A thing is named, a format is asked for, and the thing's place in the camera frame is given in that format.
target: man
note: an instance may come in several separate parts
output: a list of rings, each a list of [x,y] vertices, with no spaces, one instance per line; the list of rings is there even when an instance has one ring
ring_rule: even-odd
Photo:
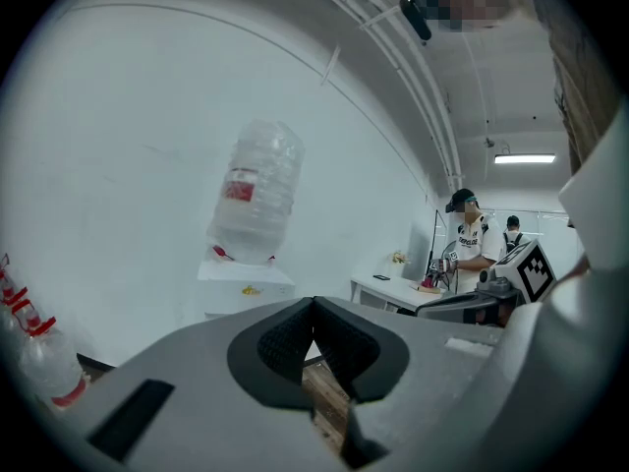
[[[454,193],[445,210],[453,212],[459,222],[454,249],[458,261],[441,262],[440,269],[455,275],[453,290],[464,294],[476,288],[482,269],[502,259],[506,246],[498,223],[479,209],[479,202],[469,189]]]
[[[504,236],[504,242],[507,244],[507,254],[518,245],[531,243],[531,238],[520,232],[520,219],[515,215],[511,215],[507,218],[507,232],[502,234]]]
[[[568,135],[570,165],[576,173],[605,134],[618,110],[622,90],[600,51],[564,0],[426,0],[436,6],[443,25],[453,30],[491,28],[520,10],[548,32],[557,76],[555,99]],[[584,256],[565,277],[585,272]]]

